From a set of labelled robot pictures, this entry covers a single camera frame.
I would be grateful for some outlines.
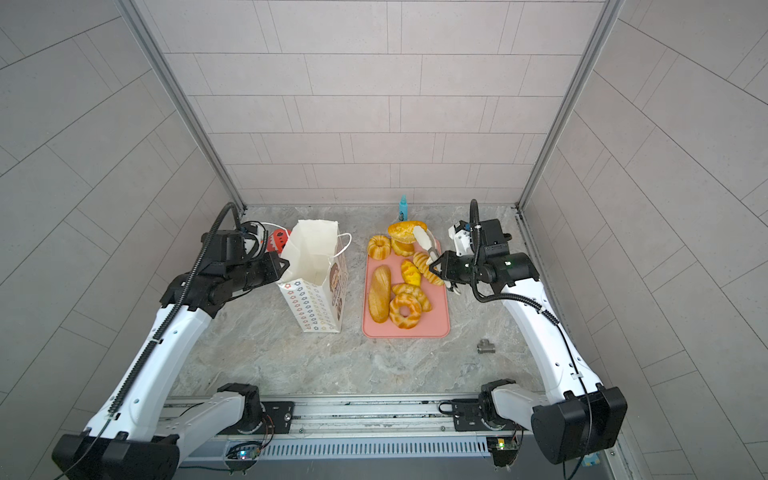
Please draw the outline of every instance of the white paper bag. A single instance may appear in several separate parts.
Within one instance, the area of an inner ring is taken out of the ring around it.
[[[342,247],[340,237],[349,236]],[[299,220],[280,258],[290,262],[277,281],[288,306],[305,333],[341,332],[347,287],[344,250],[352,235],[339,235],[339,223]]]

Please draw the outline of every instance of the gray stone table surface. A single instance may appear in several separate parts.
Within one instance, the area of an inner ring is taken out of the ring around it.
[[[292,228],[299,219],[339,222],[350,232],[349,288],[341,333],[302,333],[275,285],[227,304],[195,344],[172,396],[209,394],[225,382],[258,385],[264,395],[478,392],[483,383],[516,380],[542,391],[541,376],[520,329],[501,302],[479,303],[464,286],[448,294],[451,332],[441,339],[370,339],[362,333],[366,246],[386,233],[397,207],[251,207],[245,220]],[[509,207],[480,207],[482,220],[498,218],[511,233],[510,250],[525,245]],[[410,220],[427,223],[443,247],[448,228],[468,220],[468,205],[411,206]],[[487,338],[496,353],[478,354]]]

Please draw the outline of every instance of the tile wall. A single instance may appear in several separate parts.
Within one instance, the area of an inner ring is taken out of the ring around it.
[[[603,6],[137,4],[251,204],[517,201]]]
[[[0,2],[0,477],[60,473],[226,201],[112,1]]]
[[[525,218],[642,478],[768,478],[768,3],[627,0]]]

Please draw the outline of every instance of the pink tray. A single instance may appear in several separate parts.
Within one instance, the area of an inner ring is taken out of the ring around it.
[[[418,244],[415,246],[417,252],[424,251]],[[371,318],[371,313],[368,311],[368,288],[370,287],[370,282],[373,278],[373,271],[378,266],[389,265],[389,269],[392,272],[392,285],[402,283],[400,264],[405,259],[406,257],[396,255],[394,252],[384,260],[374,260],[373,258],[368,257],[368,263],[366,265],[366,297],[362,304],[362,332],[372,339],[438,339],[448,335],[448,332],[451,331],[451,320],[448,317],[448,296],[446,294],[445,286],[432,285],[424,277],[422,277],[421,288],[429,298],[429,302],[432,304],[432,310],[422,313],[422,318],[415,327],[412,329],[401,329],[392,323],[392,320],[388,319],[384,323],[376,323],[373,321],[373,318]]]

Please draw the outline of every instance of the bread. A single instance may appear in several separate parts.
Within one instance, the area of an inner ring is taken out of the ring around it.
[[[410,310],[408,316],[400,314],[400,307],[405,306]],[[411,329],[419,323],[422,318],[422,306],[413,295],[400,293],[395,299],[389,302],[389,318],[401,329]]]
[[[433,285],[445,285],[445,282],[443,282],[439,276],[429,271],[427,262],[429,262],[429,255],[426,253],[416,252],[413,254],[413,264],[416,265],[416,268],[419,269],[419,272],[422,273],[428,282]]]
[[[368,240],[368,256],[374,260],[384,260],[389,257],[391,249],[389,238],[383,235],[374,235],[371,240]]]
[[[416,268],[411,260],[403,260],[400,264],[400,272],[402,273],[402,279],[406,283],[411,285],[422,285],[422,274],[419,273],[419,269]]]
[[[408,293],[409,295],[413,295],[419,301],[419,305],[422,306],[422,312],[428,312],[432,309],[432,304],[429,302],[427,294],[424,293],[424,290],[416,285],[411,285],[409,283],[398,283],[397,285],[392,285],[392,293],[395,295],[399,295],[400,293]]]
[[[393,223],[387,229],[387,233],[393,240],[397,240],[400,243],[414,243],[416,237],[413,236],[413,227],[419,225],[424,231],[427,230],[427,224],[419,222],[418,220],[408,220],[406,222]]]
[[[397,240],[392,240],[392,251],[401,257],[410,257],[416,252],[416,248],[413,246],[413,243],[402,243]]]
[[[382,265],[373,271],[370,287],[368,288],[368,311],[376,323],[384,323],[389,318],[389,285],[392,283],[392,272],[389,267]]]

